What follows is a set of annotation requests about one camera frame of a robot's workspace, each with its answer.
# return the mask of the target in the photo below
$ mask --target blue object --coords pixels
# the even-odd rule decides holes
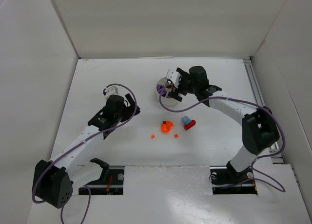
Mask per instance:
[[[188,117],[188,116],[184,116],[183,118],[182,118],[182,123],[184,124],[184,125],[186,125],[186,124],[188,124],[188,123],[190,123],[191,122],[191,120],[190,120],[190,118]]]

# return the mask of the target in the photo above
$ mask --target wall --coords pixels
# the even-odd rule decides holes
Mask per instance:
[[[266,105],[286,133],[283,153],[294,166],[312,217],[312,0],[287,0],[253,58]]]
[[[80,57],[254,55],[286,0],[54,0]]]
[[[0,22],[0,217],[22,224],[78,58],[50,0],[0,0]]]

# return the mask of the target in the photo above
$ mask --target red block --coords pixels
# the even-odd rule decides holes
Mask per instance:
[[[190,129],[192,126],[194,126],[196,124],[195,120],[192,120],[191,122],[189,122],[187,125],[184,125],[184,129],[187,131],[188,129]]]

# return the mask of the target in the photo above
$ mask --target white table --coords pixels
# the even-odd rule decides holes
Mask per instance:
[[[220,86],[229,95],[254,100],[241,59],[79,60],[52,156],[66,148],[104,106],[102,90],[106,85],[121,83],[128,86],[141,108],[138,116],[113,132],[94,151],[94,156],[110,165],[132,167],[126,167],[123,196],[92,196],[85,223],[285,224],[294,223],[291,215],[296,217],[297,223],[310,223],[290,166],[272,165],[270,159],[259,161],[257,166],[280,179],[286,193],[257,183],[258,196],[211,195],[209,167],[196,165],[225,165],[242,145],[241,127],[204,105],[187,113],[167,112],[155,95],[156,83],[168,69],[180,67],[187,71],[195,65],[203,66],[210,83]],[[119,94],[126,94],[122,88],[119,91]],[[194,96],[187,95],[175,109],[195,102]],[[189,131],[182,127],[181,118],[185,115],[196,120],[196,125]],[[163,120],[175,123],[168,135],[160,132]],[[175,133],[179,134],[178,139],[174,138]],[[79,223],[86,200],[85,196],[71,198],[65,209],[67,223]],[[60,223],[59,210],[48,204],[33,204],[28,223]]]

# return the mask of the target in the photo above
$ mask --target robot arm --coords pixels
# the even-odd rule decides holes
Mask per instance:
[[[79,137],[64,151],[51,158],[48,162],[41,160],[35,168],[33,189],[38,178],[43,171],[53,162],[60,158],[64,153],[83,142],[76,150],[64,156],[65,160],[60,160],[44,175],[37,190],[36,196],[50,203],[56,208],[62,208],[68,202],[72,195],[78,194],[78,189],[87,183],[105,177],[109,174],[109,164],[97,158],[91,158],[90,152],[102,140],[115,130],[119,122],[128,120],[135,111],[135,102],[130,94],[125,95],[127,101],[118,95],[118,89],[115,86],[104,90],[103,94],[107,99],[106,105],[96,115],[90,119]],[[135,115],[140,113],[137,106]]]
[[[227,98],[230,97],[220,87],[209,84],[203,67],[192,67],[189,73],[180,68],[176,71],[169,70],[166,77],[166,88],[170,90],[168,96],[171,98],[182,101],[181,95],[187,93],[194,94],[199,101],[208,97],[222,97],[211,98],[203,104],[223,112],[242,126],[242,148],[227,163],[226,169],[218,173],[213,183],[235,184],[239,177],[245,175],[244,172],[257,156],[279,139],[277,127],[268,114],[244,103],[228,101]]]

